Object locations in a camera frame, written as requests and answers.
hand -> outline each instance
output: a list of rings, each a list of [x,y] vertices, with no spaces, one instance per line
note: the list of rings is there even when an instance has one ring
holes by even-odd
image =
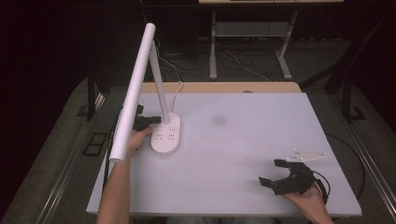
[[[315,224],[333,223],[327,213],[324,205],[320,189],[317,183],[313,183],[311,188],[304,194],[288,193],[282,195],[289,199],[296,207],[300,209],[302,214]]]
[[[134,153],[142,146],[143,139],[146,135],[152,133],[152,128],[147,127],[141,132],[132,131],[132,136],[129,140],[127,158],[131,159]]]

white desk lamp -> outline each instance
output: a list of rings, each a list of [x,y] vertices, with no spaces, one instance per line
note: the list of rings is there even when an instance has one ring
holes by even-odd
[[[170,113],[166,105],[157,50],[153,41],[154,33],[155,25],[148,23],[145,33],[143,34],[140,49],[134,64],[134,71],[132,72],[131,82],[125,96],[123,108],[115,131],[114,144],[110,153],[110,160],[114,162],[125,160],[148,60],[150,60],[155,86],[163,112],[162,123],[153,126],[151,145],[157,153],[169,155],[175,151],[178,144],[180,118],[178,115]]]

power outlet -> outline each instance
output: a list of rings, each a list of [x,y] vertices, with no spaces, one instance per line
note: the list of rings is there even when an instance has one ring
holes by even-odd
[[[169,119],[168,124],[162,122],[152,127],[151,146],[160,155],[172,154],[178,145],[180,117],[174,113],[169,113]]]

lamp arm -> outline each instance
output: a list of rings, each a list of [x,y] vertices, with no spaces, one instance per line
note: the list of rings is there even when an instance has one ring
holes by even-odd
[[[161,110],[163,112],[163,123],[169,124],[169,109],[166,105],[165,93],[163,90],[163,78],[161,77],[160,64],[157,58],[157,49],[155,43],[151,43],[151,51],[149,53],[149,62],[151,64],[152,75],[154,76],[155,88],[157,89],[158,99],[160,100]]]
[[[140,89],[146,74],[146,67],[149,60],[149,53],[154,34],[155,25],[148,23],[146,25],[145,33],[143,34],[140,49],[137,53],[134,71],[132,72],[131,81],[129,83],[128,91],[126,93],[123,108],[120,114],[120,119],[115,131],[114,144],[110,153],[110,160],[114,162],[122,162],[125,160],[128,150],[128,142],[131,137],[132,128],[134,126],[136,108],[137,104],[139,103]]]

metal frame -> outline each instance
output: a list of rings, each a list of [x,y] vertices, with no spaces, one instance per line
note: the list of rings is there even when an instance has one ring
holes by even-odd
[[[367,174],[373,180],[373,184],[377,189],[379,195],[382,198],[385,206],[388,208],[390,215],[393,217],[393,220],[396,222],[396,196],[393,193],[393,190],[390,188],[388,182],[385,180],[384,176],[382,176],[381,172],[379,171],[378,167],[376,166],[373,158],[371,157],[369,150],[367,150],[366,146],[361,141],[358,132],[356,131],[355,127],[352,123],[350,123],[346,117],[341,113],[341,111],[337,106],[337,99],[335,96],[331,98],[332,105],[334,106],[334,110],[337,111],[337,115],[341,121],[343,121],[347,131],[352,138],[358,155],[363,162],[364,168],[367,171]]]
[[[291,13],[290,20],[288,22],[243,22],[246,29],[238,29],[240,22],[217,22],[216,11],[212,12],[212,32],[210,36],[210,56],[209,56],[209,74],[210,80],[217,80],[217,66],[216,66],[216,36],[282,36],[283,45],[280,50],[276,50],[275,54],[279,62],[279,66],[282,70],[283,77],[286,80],[292,80],[292,76],[288,65],[285,60],[285,52],[288,47],[291,33],[294,28],[294,23],[297,19],[298,11]],[[277,26],[281,27],[286,23],[284,33],[279,34],[277,30],[270,30],[270,27]],[[263,27],[267,27],[268,31],[264,32]]]
[[[99,111],[105,102],[105,96],[99,93],[98,97],[96,98],[95,103],[95,111]],[[64,191],[66,190],[67,184],[72,177],[73,171],[75,169],[75,164],[78,159],[78,155],[82,151],[89,138],[89,134],[92,131],[92,127],[98,118],[98,114],[95,113],[92,116],[90,122],[86,122],[82,127],[81,131],[78,134],[77,141],[73,148],[70,150],[69,157],[67,158],[66,164],[62,169],[61,173],[59,174],[58,179],[56,180],[49,197],[44,205],[43,209],[38,216],[38,219],[35,223],[43,224],[43,223],[50,223],[52,217],[58,207],[59,202],[62,199]]]

